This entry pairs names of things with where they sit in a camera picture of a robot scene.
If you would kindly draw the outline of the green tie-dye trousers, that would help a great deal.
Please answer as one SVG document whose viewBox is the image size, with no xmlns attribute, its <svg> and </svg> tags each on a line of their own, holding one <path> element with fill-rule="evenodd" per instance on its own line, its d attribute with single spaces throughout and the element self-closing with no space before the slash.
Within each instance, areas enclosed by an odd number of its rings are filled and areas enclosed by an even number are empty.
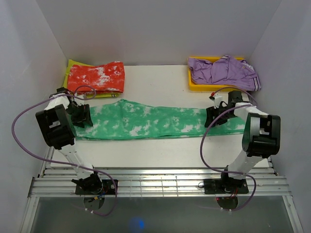
<svg viewBox="0 0 311 233">
<path fill-rule="evenodd" d="M 134 140 L 201 137 L 206 132 L 205 109 L 152 107 L 121 99 L 90 108 L 93 126 L 76 127 L 79 140 Z"/>
</svg>

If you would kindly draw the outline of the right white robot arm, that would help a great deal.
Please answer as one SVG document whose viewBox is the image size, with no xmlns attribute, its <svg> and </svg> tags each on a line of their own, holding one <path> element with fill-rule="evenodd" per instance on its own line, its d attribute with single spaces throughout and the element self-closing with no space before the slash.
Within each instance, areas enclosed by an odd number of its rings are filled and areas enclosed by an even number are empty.
<svg viewBox="0 0 311 233">
<path fill-rule="evenodd" d="M 221 126 L 238 117 L 245 122 L 242 136 L 242 150 L 237 158 L 221 171 L 219 179 L 205 179 L 205 194 L 247 194 L 246 178 L 259 162 L 276 155 L 280 148 L 281 119 L 260 111 L 255 105 L 242 98 L 241 91 L 228 93 L 228 101 L 212 93 L 209 97 L 214 105 L 206 109 L 205 127 Z"/>
</svg>

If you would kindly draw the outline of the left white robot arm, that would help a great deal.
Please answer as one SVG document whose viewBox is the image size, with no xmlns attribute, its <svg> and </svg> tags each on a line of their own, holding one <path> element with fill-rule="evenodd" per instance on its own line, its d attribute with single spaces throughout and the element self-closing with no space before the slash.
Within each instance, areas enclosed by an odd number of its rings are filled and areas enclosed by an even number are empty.
<svg viewBox="0 0 311 233">
<path fill-rule="evenodd" d="M 50 95 L 48 106 L 36 113 L 43 138 L 48 146 L 58 150 L 76 172 L 77 179 L 72 182 L 84 192 L 98 194 L 103 189 L 103 182 L 93 165 L 86 162 L 77 152 L 75 127 L 84 129 L 92 126 L 89 104 L 70 97 L 70 91 L 64 87 L 58 88 Z"/>
</svg>

